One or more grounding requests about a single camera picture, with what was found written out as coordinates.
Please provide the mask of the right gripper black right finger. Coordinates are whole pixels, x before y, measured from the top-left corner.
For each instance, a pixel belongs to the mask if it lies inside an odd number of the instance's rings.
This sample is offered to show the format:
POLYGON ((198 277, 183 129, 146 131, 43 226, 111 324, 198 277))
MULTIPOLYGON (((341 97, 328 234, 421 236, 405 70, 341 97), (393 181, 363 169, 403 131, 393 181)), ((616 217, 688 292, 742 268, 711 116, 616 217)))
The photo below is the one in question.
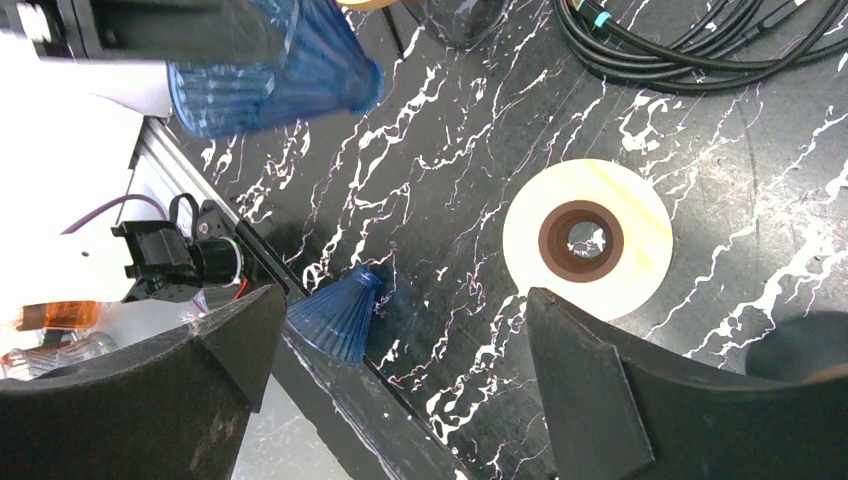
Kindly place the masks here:
POLYGON ((847 475, 847 375, 802 384, 722 370, 541 288, 526 322, 561 479, 847 475))

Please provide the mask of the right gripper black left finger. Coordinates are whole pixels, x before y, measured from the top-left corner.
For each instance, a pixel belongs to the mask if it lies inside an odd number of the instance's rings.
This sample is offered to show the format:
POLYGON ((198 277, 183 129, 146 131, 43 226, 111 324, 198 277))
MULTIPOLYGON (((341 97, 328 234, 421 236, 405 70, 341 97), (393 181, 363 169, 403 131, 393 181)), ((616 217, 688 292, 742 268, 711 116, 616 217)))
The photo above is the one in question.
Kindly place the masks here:
POLYGON ((227 479, 286 315, 266 286, 115 352, 1 383, 5 479, 227 479))

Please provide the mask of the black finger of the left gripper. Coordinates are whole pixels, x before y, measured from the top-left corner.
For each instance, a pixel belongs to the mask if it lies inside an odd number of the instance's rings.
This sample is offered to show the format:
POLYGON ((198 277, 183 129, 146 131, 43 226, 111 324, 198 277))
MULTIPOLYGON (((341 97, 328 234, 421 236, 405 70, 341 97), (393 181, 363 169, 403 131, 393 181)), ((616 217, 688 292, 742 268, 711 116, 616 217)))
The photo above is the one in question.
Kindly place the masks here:
POLYGON ((1 30, 41 57, 92 61, 251 64, 293 43, 296 1, 4 1, 1 30))

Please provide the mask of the blue plastic dripper cone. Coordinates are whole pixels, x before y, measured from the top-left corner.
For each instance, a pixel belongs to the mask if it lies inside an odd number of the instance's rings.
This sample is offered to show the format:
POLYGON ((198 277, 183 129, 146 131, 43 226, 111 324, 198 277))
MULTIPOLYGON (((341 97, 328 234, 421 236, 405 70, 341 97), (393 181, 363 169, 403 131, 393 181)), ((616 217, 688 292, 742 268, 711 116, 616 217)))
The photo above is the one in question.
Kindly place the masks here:
POLYGON ((205 139, 251 134, 347 111, 364 115, 383 94, 380 66, 363 51, 334 1, 256 1, 282 32, 268 63, 167 66, 173 109, 205 139))

